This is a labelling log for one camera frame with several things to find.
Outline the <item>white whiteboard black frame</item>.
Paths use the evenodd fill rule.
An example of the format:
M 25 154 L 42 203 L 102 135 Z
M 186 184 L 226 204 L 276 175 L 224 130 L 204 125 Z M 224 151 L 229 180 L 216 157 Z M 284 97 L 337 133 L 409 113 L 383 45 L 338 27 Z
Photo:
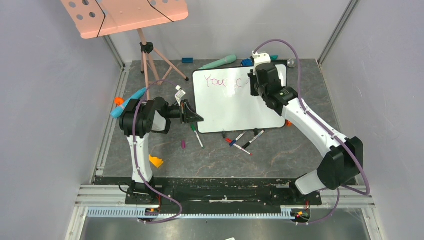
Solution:
M 203 121 L 202 134 L 273 129 L 285 119 L 268 108 L 260 96 L 251 95 L 251 66 L 198 69 L 192 74 L 194 105 Z

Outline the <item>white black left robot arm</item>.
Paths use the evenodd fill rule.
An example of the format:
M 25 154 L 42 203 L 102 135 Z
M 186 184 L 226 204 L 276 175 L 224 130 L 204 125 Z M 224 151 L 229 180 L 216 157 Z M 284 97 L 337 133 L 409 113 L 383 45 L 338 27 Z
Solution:
M 162 97 L 147 102 L 131 99 L 119 117 L 119 127 L 131 149 L 132 181 L 136 185 L 149 183 L 153 179 L 149 154 L 150 134 L 168 134 L 172 119 L 179 119 L 183 124 L 204 121 L 188 100 L 183 99 L 180 103 L 170 105 Z

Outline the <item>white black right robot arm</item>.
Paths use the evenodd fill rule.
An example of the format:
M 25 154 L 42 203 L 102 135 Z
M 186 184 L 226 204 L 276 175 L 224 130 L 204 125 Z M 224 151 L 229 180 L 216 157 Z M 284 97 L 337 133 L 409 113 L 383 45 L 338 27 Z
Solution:
M 323 157 L 319 167 L 295 180 L 289 199 L 302 204 L 312 192 L 335 190 L 363 171 L 363 143 L 334 130 L 315 114 L 291 87 L 282 86 L 272 63 L 255 66 L 248 74 L 250 94 L 260 96 L 266 106 L 295 125 Z

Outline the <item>green whiteboard marker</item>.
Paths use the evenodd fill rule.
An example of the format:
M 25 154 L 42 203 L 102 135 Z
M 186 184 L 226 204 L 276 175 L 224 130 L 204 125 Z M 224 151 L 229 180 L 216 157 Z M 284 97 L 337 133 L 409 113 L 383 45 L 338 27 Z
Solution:
M 192 123 L 192 124 L 190 125 L 190 127 L 191 127 L 192 131 L 194 132 L 194 134 L 196 135 L 196 138 L 197 138 L 197 140 L 198 140 L 198 142 L 199 142 L 199 144 L 200 144 L 201 148 L 202 148 L 202 149 L 204 149 L 204 148 L 205 148 L 205 146 L 204 146 L 204 144 L 203 144 L 203 142 L 202 142 L 202 140 L 201 140 L 201 138 L 200 138 L 200 135 L 199 135 L 199 133 L 198 133 L 198 131 L 197 131 L 197 129 L 196 129 L 196 127 L 195 127 L 195 125 Z

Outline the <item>red whiteboard marker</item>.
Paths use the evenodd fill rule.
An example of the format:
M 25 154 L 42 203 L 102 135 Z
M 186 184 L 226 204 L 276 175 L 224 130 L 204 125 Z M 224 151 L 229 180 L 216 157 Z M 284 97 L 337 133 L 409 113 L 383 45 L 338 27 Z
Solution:
M 238 144 L 236 144 L 236 141 L 235 141 L 235 140 L 231 140 L 231 139 L 229 139 L 229 138 L 226 138 L 226 139 L 225 139 L 225 141 L 226 141 L 227 143 L 229 143 L 229 145 L 230 145 L 231 147 L 235 147 L 235 148 L 237 148 L 237 149 L 239 149 L 239 150 L 243 151 L 244 153 L 248 154 L 249 156 L 252 156 L 252 155 L 253 155 L 252 153 L 248 152 L 246 149 L 244 149 L 244 148 L 242 148 L 241 146 L 239 146 Z

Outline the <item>blue whiteboard marker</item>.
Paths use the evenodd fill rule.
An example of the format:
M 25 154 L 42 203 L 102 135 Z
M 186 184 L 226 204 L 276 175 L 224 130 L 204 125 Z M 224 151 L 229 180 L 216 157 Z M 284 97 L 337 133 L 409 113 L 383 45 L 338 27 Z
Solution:
M 240 140 L 245 134 L 247 133 L 247 131 L 243 131 L 240 135 L 238 135 L 234 140 L 232 140 L 229 145 L 232 147 L 234 146 L 238 140 Z

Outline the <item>black whiteboard marker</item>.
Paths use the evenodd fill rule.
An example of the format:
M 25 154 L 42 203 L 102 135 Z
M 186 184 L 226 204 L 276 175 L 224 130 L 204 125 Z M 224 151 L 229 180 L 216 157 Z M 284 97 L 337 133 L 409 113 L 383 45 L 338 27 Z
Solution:
M 249 142 L 247 142 L 245 145 L 242 146 L 243 149 L 248 148 L 251 143 L 253 143 L 256 139 L 258 139 L 265 131 L 261 130 L 260 132 L 255 133 L 255 137 L 253 137 Z

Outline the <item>blue toy brick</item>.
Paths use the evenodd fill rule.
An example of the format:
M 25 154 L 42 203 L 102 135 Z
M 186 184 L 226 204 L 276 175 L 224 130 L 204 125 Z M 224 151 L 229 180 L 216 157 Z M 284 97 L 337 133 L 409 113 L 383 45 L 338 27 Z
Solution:
M 253 61 L 250 58 L 246 58 L 246 59 L 241 61 L 240 65 L 242 67 L 252 67 L 254 64 L 253 64 Z

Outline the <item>teal flat piece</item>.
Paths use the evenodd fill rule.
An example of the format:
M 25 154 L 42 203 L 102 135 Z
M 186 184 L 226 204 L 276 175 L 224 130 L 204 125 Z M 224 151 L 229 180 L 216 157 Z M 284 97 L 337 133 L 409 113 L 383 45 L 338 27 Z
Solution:
M 198 70 L 209 70 L 209 69 L 215 69 L 218 67 L 222 67 L 228 64 L 232 64 L 237 60 L 237 56 L 235 54 L 228 55 L 222 59 L 213 61 L 211 63 L 208 63 L 206 65 L 203 65 L 202 67 L 198 68 Z

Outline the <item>blue rectangular block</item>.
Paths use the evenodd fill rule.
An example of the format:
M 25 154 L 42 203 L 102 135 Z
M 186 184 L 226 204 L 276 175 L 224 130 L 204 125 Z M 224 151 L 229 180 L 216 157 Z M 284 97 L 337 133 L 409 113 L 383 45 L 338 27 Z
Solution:
M 193 62 L 194 62 L 194 59 L 193 59 L 192 57 L 183 57 L 183 58 L 181 59 L 181 62 L 182 62 L 183 64 L 191 64 L 191 63 L 193 63 Z

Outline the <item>orange semicircle toy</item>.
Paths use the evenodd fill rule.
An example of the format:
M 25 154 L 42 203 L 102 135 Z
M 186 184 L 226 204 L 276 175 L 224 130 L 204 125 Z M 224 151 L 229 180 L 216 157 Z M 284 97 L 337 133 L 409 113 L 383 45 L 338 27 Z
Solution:
M 286 121 L 285 121 L 285 125 L 286 125 L 287 127 L 290 127 L 290 126 L 292 126 L 293 124 L 292 124 L 289 120 L 286 120 Z

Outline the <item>yellow stepped wedge block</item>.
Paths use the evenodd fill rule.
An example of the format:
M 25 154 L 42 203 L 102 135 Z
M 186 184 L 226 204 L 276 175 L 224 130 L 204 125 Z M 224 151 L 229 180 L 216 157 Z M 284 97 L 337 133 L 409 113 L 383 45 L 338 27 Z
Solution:
M 149 162 L 157 169 L 159 169 L 164 164 L 164 161 L 161 158 L 152 155 L 149 155 Z

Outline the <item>orange small toy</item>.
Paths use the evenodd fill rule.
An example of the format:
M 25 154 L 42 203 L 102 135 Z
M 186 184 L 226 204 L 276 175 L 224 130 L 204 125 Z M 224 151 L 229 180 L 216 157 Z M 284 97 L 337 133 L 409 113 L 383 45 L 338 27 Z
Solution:
M 122 97 L 115 97 L 114 98 L 114 103 L 117 106 L 121 106 L 124 102 L 125 102 L 125 100 Z

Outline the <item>blue toy recorder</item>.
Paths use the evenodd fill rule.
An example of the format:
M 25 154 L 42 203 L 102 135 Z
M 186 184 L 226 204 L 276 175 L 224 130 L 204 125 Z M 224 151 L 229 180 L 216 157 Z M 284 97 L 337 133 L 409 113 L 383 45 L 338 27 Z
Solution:
M 117 106 L 110 112 L 110 116 L 114 119 L 118 119 L 124 112 L 125 108 L 127 107 L 127 105 L 129 104 L 129 102 L 131 100 L 136 100 L 136 99 L 140 99 L 146 92 L 146 87 L 138 90 L 136 93 L 134 93 L 131 97 L 129 97 L 128 99 L 125 100 L 125 102 L 120 105 Z

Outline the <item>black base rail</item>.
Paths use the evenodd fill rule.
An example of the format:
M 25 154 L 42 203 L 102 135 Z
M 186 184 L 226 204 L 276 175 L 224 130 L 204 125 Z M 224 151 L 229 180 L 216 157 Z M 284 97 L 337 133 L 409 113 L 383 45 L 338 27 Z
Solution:
M 143 184 L 129 185 L 125 203 L 158 206 L 160 213 L 263 214 L 278 213 L 281 206 L 304 209 L 320 205 L 317 191 L 295 193 L 290 178 L 171 178 L 155 177 L 153 190 Z

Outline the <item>aluminium frame rails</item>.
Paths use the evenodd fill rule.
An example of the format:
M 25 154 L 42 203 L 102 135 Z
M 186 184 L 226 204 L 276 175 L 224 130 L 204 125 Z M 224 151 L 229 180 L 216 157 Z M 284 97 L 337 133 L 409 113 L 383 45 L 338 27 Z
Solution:
M 339 209 L 375 209 L 376 204 L 371 195 L 361 195 L 346 188 L 340 188 Z M 330 209 L 337 201 L 335 190 L 324 190 L 320 193 L 321 204 L 309 205 L 312 209 Z M 77 194 L 75 205 L 78 207 L 124 207 L 126 195 L 118 186 L 82 185 Z

